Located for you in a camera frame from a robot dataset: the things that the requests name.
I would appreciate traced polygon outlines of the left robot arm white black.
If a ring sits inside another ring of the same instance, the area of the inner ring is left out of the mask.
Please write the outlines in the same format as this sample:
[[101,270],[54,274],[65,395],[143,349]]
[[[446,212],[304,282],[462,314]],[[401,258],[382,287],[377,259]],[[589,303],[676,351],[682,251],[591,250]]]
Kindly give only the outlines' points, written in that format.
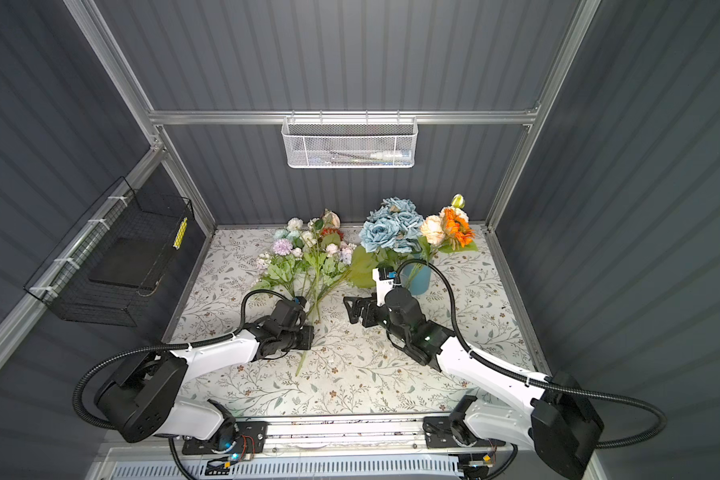
[[129,443],[148,437],[190,437],[208,441],[216,453],[242,445],[234,415],[213,399],[183,397],[190,381],[230,366],[245,366],[307,351],[314,328],[306,323],[307,300],[280,296],[273,311],[239,330],[195,344],[158,345],[120,354],[117,368],[94,396],[107,429]]

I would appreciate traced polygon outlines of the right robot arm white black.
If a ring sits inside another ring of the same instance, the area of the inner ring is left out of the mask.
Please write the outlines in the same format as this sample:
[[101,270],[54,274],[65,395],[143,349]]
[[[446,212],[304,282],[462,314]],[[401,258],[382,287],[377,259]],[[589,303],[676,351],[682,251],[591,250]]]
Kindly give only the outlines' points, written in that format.
[[346,297],[343,303],[351,323],[383,328],[392,345],[417,363],[459,377],[506,404],[501,411],[465,396],[449,417],[456,442],[472,446],[502,440],[533,449],[567,479],[584,476],[604,429],[587,398],[556,391],[543,374],[497,358],[490,366],[481,364],[474,349],[462,346],[451,329],[427,319],[402,287],[383,299]]

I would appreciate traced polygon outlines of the blue rose bouquet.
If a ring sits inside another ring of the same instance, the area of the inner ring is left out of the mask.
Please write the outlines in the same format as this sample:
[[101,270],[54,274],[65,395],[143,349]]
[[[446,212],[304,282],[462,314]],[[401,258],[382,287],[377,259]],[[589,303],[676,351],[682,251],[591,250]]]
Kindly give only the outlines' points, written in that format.
[[423,254],[420,227],[424,217],[409,199],[389,197],[371,211],[360,233],[360,244],[385,266],[397,268],[403,261]]

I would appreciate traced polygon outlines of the peach rose stem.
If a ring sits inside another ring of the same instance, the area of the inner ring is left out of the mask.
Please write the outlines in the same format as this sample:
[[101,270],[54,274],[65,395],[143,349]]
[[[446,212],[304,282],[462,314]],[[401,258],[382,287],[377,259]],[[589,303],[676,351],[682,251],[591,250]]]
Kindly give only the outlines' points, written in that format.
[[[445,207],[455,207],[462,210],[467,215],[464,211],[465,205],[466,202],[464,197],[461,194],[455,194],[451,199],[450,204]],[[425,246],[423,247],[424,258],[429,262],[432,262],[435,256],[440,252],[449,253],[442,250],[445,234],[442,229],[441,211],[445,207],[443,207],[438,214],[427,216],[420,226],[420,236],[425,241]]]

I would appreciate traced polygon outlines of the orange gerbera flower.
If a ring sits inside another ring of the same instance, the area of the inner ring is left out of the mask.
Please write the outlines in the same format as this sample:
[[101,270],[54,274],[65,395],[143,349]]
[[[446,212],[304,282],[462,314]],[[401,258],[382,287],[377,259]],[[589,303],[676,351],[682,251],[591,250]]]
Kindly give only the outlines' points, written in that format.
[[441,211],[442,229],[445,234],[443,251],[449,253],[476,251],[478,249],[475,231],[467,215],[455,207],[445,207]]

